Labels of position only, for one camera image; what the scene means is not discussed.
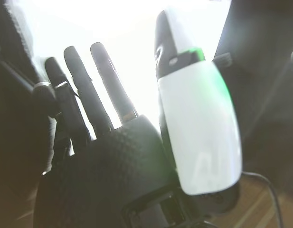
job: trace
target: brown floor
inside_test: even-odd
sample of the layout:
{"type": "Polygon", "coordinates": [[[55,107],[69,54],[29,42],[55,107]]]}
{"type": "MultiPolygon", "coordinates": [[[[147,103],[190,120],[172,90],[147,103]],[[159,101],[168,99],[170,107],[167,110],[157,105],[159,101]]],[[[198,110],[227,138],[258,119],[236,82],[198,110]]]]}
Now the brown floor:
{"type": "MultiPolygon", "coordinates": [[[[219,228],[277,228],[274,205],[268,188],[258,181],[242,177],[241,196],[228,214],[213,218],[219,228]]],[[[293,228],[293,197],[279,194],[285,228],[293,228]]]]}

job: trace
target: black finger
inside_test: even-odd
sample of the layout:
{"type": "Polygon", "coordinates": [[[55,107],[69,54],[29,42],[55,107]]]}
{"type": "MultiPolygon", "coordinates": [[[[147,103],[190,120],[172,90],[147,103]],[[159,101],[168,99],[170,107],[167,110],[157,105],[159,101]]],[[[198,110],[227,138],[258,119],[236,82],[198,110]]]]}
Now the black finger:
{"type": "Polygon", "coordinates": [[[86,115],[98,138],[113,129],[112,122],[74,46],[65,49],[64,58],[78,89],[86,115]]]}
{"type": "Polygon", "coordinates": [[[45,69],[55,90],[74,152],[79,152],[91,141],[91,138],[76,102],[75,93],[54,57],[46,60],[45,69]]]}
{"type": "Polygon", "coordinates": [[[126,94],[103,44],[94,43],[90,47],[90,51],[121,123],[136,118],[137,111],[126,94]]]}

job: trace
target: textured black surface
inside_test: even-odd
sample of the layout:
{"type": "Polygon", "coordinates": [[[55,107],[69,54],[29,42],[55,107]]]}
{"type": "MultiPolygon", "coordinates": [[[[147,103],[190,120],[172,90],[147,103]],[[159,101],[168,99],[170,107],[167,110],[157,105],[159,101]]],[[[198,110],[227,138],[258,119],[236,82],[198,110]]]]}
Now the textured black surface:
{"type": "Polygon", "coordinates": [[[140,116],[44,176],[34,227],[123,227],[125,205],[173,183],[158,133],[140,116]]]}

